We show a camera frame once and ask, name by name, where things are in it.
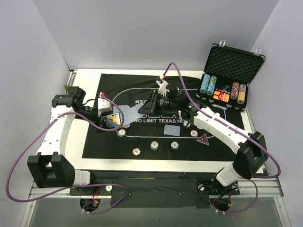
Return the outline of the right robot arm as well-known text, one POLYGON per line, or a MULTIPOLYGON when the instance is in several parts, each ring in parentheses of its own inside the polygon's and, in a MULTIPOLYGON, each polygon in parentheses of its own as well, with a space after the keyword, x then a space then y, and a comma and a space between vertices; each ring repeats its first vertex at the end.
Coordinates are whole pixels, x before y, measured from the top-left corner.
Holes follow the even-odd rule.
POLYGON ((157 82, 158 90, 152 91, 140 114, 177 114, 180 119, 206 130, 234 153, 234 161, 222 168, 212 179, 211 187, 216 193, 223 193, 235 181, 251 179, 268 160, 264 136, 237 128, 213 112, 199 100, 193 100, 179 82, 157 82))

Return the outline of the blue backed card fan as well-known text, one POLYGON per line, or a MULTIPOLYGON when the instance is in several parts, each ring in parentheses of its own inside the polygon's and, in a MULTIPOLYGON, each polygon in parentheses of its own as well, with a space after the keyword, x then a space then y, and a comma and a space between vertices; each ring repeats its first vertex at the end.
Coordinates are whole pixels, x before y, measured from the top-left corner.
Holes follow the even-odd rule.
POLYGON ((144 105, 144 103, 136 104, 133 107, 130 107, 129 105, 119 105, 118 106, 124 115, 124 126, 127 126, 127 125, 137 121, 139 118, 142 118, 145 116, 145 114, 143 114, 143 113, 138 113, 139 109, 143 105, 144 105))

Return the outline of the blue backed dealt card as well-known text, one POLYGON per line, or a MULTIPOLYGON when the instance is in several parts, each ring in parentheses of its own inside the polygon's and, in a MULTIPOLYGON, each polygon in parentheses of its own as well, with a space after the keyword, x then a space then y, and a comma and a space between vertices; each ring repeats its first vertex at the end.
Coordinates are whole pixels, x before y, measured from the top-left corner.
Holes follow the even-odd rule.
POLYGON ((164 135, 169 135, 169 136, 180 136, 180 126, 176 125, 164 125, 164 135))

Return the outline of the blue chip stack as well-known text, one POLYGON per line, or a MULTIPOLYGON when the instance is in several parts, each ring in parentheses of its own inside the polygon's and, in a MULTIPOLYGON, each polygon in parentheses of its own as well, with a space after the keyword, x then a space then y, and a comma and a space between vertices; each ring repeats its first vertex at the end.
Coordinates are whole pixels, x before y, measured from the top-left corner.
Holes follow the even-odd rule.
POLYGON ((176 141, 171 142, 170 147, 172 150, 176 150, 179 148, 179 144, 176 141))

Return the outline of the grey chip stack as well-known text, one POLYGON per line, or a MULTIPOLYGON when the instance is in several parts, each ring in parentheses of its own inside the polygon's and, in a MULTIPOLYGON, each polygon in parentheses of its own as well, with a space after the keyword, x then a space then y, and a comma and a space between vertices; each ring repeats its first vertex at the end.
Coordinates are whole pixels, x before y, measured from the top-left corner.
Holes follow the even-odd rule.
POLYGON ((156 142, 156 141, 151 142, 150 148, 151 148, 152 150, 157 150, 157 149, 159 148, 158 142, 156 142))

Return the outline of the grey chips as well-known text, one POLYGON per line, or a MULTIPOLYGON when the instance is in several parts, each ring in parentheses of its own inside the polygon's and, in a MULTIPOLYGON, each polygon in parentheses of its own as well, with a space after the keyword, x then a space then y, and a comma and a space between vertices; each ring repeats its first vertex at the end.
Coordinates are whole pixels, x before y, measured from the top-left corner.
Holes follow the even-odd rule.
POLYGON ((120 129, 117 133, 118 137, 124 137, 126 135, 125 129, 120 129))
POLYGON ((183 123, 183 126, 184 126, 185 128, 189 128, 190 125, 191 125, 191 124, 190 124, 189 122, 187 122, 187 121, 183 123))

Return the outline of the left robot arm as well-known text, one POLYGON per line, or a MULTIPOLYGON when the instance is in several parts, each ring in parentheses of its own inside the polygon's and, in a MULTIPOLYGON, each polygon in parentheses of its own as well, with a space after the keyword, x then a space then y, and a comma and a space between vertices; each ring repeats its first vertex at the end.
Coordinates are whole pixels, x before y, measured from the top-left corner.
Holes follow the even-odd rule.
POLYGON ((99 127, 106 127, 101 120, 103 113, 112 110, 112 104, 101 93, 97 106, 83 103, 86 92, 80 87, 69 87, 64 95, 56 95, 52 100, 51 127, 34 156, 29 156, 27 166, 38 188, 80 186, 91 195, 97 190, 97 182, 91 179, 90 171, 76 170, 65 157, 65 147, 72 121, 77 114, 86 117, 99 127))

